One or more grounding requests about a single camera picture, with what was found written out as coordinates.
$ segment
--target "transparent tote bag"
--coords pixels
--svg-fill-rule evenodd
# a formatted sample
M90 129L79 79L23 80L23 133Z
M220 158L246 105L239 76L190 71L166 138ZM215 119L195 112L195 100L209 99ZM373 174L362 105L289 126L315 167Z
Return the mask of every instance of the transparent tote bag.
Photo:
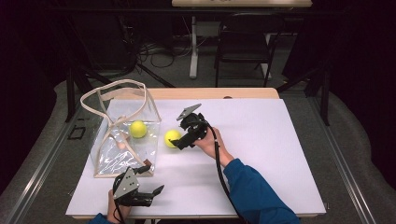
M98 115L86 119L94 138L90 156L95 177L113 177L147 164L150 169L141 175L154 174L161 117L145 84L115 81L85 93L80 102Z

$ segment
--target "yellow tennis ball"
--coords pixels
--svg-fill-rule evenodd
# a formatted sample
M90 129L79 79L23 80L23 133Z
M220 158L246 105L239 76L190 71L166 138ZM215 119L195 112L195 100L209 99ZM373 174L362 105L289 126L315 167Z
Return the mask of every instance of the yellow tennis ball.
M166 132L165 136L163 137L163 140L165 140L165 144L168 147L175 147L175 145L172 144L171 140L178 140L181 138L181 133L178 130L172 129Z
M146 135L148 127L142 120L135 120L129 126L129 134L134 138L141 138Z

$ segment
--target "chair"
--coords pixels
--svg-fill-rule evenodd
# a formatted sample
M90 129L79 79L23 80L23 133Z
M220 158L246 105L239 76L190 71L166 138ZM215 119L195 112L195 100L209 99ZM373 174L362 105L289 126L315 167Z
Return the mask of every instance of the chair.
M266 87L276 42L285 22L282 17L268 13L234 13L227 16L219 26L219 43L216 52L216 87L219 85L219 64L267 63L263 75ZM268 43L266 35L272 35Z

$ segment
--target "blue jacket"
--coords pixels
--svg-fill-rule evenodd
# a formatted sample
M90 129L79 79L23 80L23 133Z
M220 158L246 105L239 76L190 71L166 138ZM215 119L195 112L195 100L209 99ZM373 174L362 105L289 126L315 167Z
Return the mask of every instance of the blue jacket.
M251 224L300 223L300 219L276 195L262 175L239 159L224 168L230 197L238 213ZM90 224L109 224L102 214Z

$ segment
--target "white table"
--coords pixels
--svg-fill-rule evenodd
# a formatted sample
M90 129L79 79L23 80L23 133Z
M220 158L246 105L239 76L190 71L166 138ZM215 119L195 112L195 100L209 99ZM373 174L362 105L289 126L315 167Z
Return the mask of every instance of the white table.
M311 7L311 0L172 0L173 7ZM197 78L198 48L197 48L197 21L195 16L191 20L191 65L190 78ZM268 64L261 64L265 74Z
M249 90L256 92L255 98L248 96ZM221 188L215 161L197 147L179 150L166 147L162 141L167 130L179 125L176 118L182 109L198 103L202 106L195 112L202 113L211 125L221 130L230 152L256 168L298 217L326 213L283 100L260 99L265 95L260 96L257 91L263 90L268 89L241 89L239 94L238 89L207 90L214 95L222 92L224 96L253 97L226 100L207 99L205 89L170 90L169 95L161 98L184 91L186 94L180 98L194 100L155 100L163 119L156 169L154 176L138 177L139 191L152 192L160 185L164 189L151 207L134 207L130 217L237 217ZM106 214L107 192L113 181L113 178L93 178L93 165L88 158L66 214L74 218Z

